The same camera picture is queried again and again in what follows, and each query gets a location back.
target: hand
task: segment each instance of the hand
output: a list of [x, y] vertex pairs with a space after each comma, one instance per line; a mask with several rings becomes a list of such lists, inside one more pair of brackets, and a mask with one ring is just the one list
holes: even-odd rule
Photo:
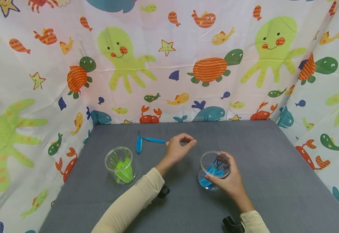
[[183, 159], [191, 148], [193, 148], [197, 141], [190, 135], [182, 133], [174, 136], [165, 143], [167, 145], [167, 153], [160, 163], [155, 167], [163, 176], [174, 164]]

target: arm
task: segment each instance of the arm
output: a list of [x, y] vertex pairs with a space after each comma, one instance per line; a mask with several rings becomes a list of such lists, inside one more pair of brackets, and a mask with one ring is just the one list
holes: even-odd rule
[[[187, 142], [187, 145], [182, 147], [180, 141]], [[94, 226], [92, 233], [124, 232], [140, 211], [159, 194], [164, 184], [162, 176], [184, 158], [196, 143], [194, 138], [184, 133], [166, 142], [168, 151], [162, 161], [116, 199]]]
[[235, 201], [241, 212], [240, 218], [245, 227], [245, 233], [270, 233], [262, 217], [255, 210], [251, 200], [248, 198], [234, 158], [226, 152], [222, 153], [229, 160], [231, 171], [229, 176], [223, 180], [210, 175], [206, 175], [204, 178], [219, 186]]

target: starfish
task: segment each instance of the starfish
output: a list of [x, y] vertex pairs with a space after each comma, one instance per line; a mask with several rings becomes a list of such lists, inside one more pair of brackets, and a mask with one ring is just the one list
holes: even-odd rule
[[18, 7], [16, 7], [13, 3], [13, 0], [7, 1], [7, 0], [0, 0], [0, 7], [1, 11], [4, 14], [4, 17], [8, 17], [8, 14], [10, 13], [10, 10], [15, 10], [17, 12], [20, 12]]
[[0, 192], [10, 186], [10, 175], [7, 169], [8, 157], [13, 156], [25, 167], [33, 168], [34, 162], [19, 152], [14, 143], [25, 145], [38, 145], [41, 140], [17, 133], [20, 127], [36, 127], [46, 125], [46, 119], [21, 118], [19, 113], [35, 103], [34, 99], [20, 100], [10, 105], [0, 115]]
[[162, 39], [162, 47], [159, 49], [159, 52], [165, 52], [165, 56], [168, 56], [169, 51], [176, 51], [173, 47], [173, 42], [166, 42]]
[[30, 75], [32, 80], [35, 82], [35, 85], [33, 86], [33, 89], [36, 90], [38, 87], [42, 89], [42, 83], [46, 80], [44, 78], [40, 77], [40, 74], [36, 72], [34, 75]]

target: blue fish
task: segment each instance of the blue fish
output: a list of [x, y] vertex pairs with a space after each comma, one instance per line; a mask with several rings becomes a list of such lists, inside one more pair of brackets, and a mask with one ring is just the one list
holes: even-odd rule
[[224, 98], [228, 98], [230, 97], [230, 92], [229, 91], [225, 91], [224, 95], [220, 98], [220, 99], [224, 99]]
[[305, 106], [307, 103], [305, 100], [300, 100], [299, 103], [295, 104], [296, 106]]
[[119, 12], [123, 10], [123, 13], [130, 12], [137, 0], [86, 0], [93, 7], [107, 11], [107, 12]]
[[89, 118], [92, 118], [93, 127], [95, 127], [96, 125], [111, 124], [111, 117], [107, 113], [96, 110], [90, 112], [88, 107], [86, 107], [86, 109], [86, 115], [88, 115], [86, 119], [89, 120]]
[[63, 97], [61, 97], [59, 100], [58, 100], [58, 105], [59, 107], [61, 108], [61, 111], [67, 107], [66, 103], [64, 102], [63, 100]]
[[187, 115], [184, 115], [182, 118], [179, 118], [179, 117], [173, 117], [174, 120], [178, 121], [178, 122], [184, 122], [184, 120], [187, 119]]
[[172, 72], [172, 74], [169, 75], [169, 79], [173, 79], [173, 80], [178, 81], [180, 79], [179, 78], [179, 73], [180, 73], [180, 71]]
[[105, 102], [105, 99], [102, 97], [98, 97], [98, 101], [100, 101], [98, 104], [103, 104]]
[[192, 108], [199, 108], [200, 112], [192, 120], [193, 122], [215, 122], [221, 120], [225, 116], [225, 110], [219, 106], [209, 106], [204, 108], [206, 101], [199, 103], [194, 101]]
[[282, 128], [288, 128], [291, 127], [294, 124], [294, 117], [292, 117], [292, 114], [288, 111], [287, 106], [284, 108], [279, 109], [282, 113], [279, 116], [279, 121], [277, 125]]

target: cup rim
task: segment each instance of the cup rim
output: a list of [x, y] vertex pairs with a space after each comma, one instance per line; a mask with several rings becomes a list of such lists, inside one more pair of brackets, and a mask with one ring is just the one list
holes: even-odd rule
[[[222, 176], [215, 176], [214, 174], [211, 174], [211, 173], [209, 173], [209, 172], [206, 170], [206, 168], [205, 168], [205, 167], [203, 166], [203, 164], [202, 164], [202, 159], [203, 159], [204, 156], [206, 156], [207, 154], [210, 154], [210, 153], [218, 154], [218, 155], [220, 155], [221, 157], [223, 157], [223, 159], [225, 159], [225, 161], [227, 162], [227, 165], [229, 166], [228, 172], [227, 172], [226, 174], [223, 174]], [[221, 153], [220, 151], [216, 151], [216, 150], [210, 150], [210, 151], [207, 151], [206, 153], [204, 153], [204, 154], [202, 155], [202, 157], [200, 158], [200, 161], [199, 161], [199, 162], [200, 162], [200, 166], [201, 166], [203, 172], [206, 173], [206, 174], [208, 174], [208, 175], [211, 175], [211, 176], [217, 177], [217, 178], [219, 178], [219, 179], [222, 179], [222, 178], [227, 177], [227, 176], [230, 174], [230, 169], [231, 169], [231, 168], [230, 168], [229, 159], [228, 159], [223, 153]]]
[[[121, 169], [110, 169], [108, 166], [107, 166], [107, 158], [117, 149], [125, 149], [125, 150], [128, 150], [128, 152], [131, 154], [131, 159], [130, 159], [130, 162], [127, 164], [127, 166], [121, 168]], [[128, 147], [124, 147], [124, 146], [120, 146], [120, 147], [115, 147], [113, 148], [112, 150], [110, 150], [106, 156], [105, 156], [105, 167], [111, 171], [111, 172], [119, 172], [119, 171], [122, 171], [124, 169], [126, 169], [127, 167], [129, 167], [131, 164], [132, 164], [132, 160], [133, 160], [133, 154], [132, 154], [132, 151], [128, 148]]]

